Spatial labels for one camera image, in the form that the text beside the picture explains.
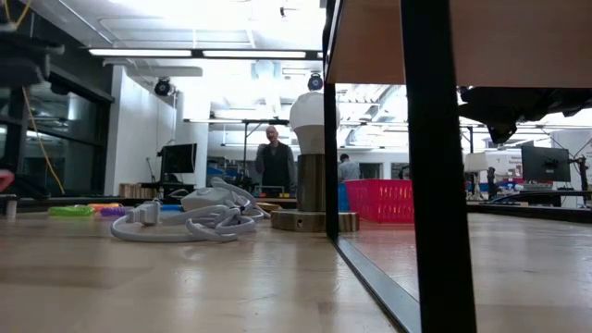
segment white power cord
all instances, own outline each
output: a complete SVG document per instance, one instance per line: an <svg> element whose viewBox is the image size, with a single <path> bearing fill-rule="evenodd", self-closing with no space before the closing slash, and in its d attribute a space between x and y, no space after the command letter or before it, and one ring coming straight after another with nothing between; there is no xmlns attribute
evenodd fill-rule
<svg viewBox="0 0 592 333"><path fill-rule="evenodd" d="M235 241L238 235L255 231L255 221L269 217L267 212L257 206L255 199L247 191L227 184L219 178L212 179L212 186L228 190L232 200L226 199L224 204L212 204L162 219L160 218L160 203L157 201L146 202L129 210L125 216L113 222L110 228L111 234L124 241ZM207 202L208 198L202 196L200 200ZM122 225L137 222L142 223L145 227L156 226L158 222L164 226L185 225L190 233L170 235L121 230Z"/></svg>

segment yellow cable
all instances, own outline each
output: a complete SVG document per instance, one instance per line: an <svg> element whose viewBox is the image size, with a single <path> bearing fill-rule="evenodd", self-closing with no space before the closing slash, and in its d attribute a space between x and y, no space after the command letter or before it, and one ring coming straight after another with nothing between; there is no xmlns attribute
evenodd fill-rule
<svg viewBox="0 0 592 333"><path fill-rule="evenodd" d="M4 2L4 12L6 14L6 19L8 22L12 22L12 18L10 18L10 10L8 9L8 0Z"/></svg>
<svg viewBox="0 0 592 333"><path fill-rule="evenodd" d="M45 163L49 167L49 171L51 171L52 175L54 175L54 179L57 182L57 186L59 186L59 190L62 191L62 194L66 194L64 192L64 187L62 186L62 182L59 181L59 177L57 176L56 172L54 171L52 164L49 162L49 157L47 157L47 152L45 151L45 147L43 146L41 136L39 135L39 131L37 130L37 125L35 124L35 117L33 116L33 113L31 112L31 105L29 104L29 96L27 95L27 90L25 89L25 87L22 88L22 95L25 98L25 105L27 105L27 110L29 111L29 117L31 117L31 123L33 124L33 129L35 130L35 133L37 134L37 141L39 142L39 146L41 147L41 150L43 152L43 156L45 157Z"/></svg>
<svg viewBox="0 0 592 333"><path fill-rule="evenodd" d="M32 2L33 2L33 0L27 1L27 5L25 5L25 9L23 9L22 13L20 13L20 17L18 17L18 21L17 21L17 29L19 28L20 23L22 23L22 20L25 19L25 17L27 16L27 12L29 12L29 9L31 9Z"/></svg>

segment plug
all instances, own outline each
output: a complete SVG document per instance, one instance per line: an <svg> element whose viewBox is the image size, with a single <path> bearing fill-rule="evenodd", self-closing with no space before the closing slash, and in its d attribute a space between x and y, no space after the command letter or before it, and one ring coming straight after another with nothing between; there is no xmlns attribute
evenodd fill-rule
<svg viewBox="0 0 592 333"><path fill-rule="evenodd" d="M155 226L160 219L160 203L145 202L128 213L128 223L140 222L145 226Z"/></svg>

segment computer monitor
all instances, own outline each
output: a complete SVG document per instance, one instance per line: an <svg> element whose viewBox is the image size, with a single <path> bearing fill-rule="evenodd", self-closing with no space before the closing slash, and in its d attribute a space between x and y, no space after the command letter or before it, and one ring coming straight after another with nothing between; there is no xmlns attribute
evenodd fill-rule
<svg viewBox="0 0 592 333"><path fill-rule="evenodd" d="M566 149L523 146L522 168L524 180L572 181Z"/></svg>
<svg viewBox="0 0 592 333"><path fill-rule="evenodd" d="M164 146L161 173L193 173L196 153L196 143Z"/></svg>

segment green object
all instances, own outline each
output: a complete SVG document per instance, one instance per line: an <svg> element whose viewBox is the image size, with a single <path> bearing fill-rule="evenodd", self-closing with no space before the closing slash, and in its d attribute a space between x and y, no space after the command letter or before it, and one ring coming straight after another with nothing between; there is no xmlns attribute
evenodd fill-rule
<svg viewBox="0 0 592 333"><path fill-rule="evenodd" d="M50 216L93 216L94 208L82 207L51 207L47 211Z"/></svg>

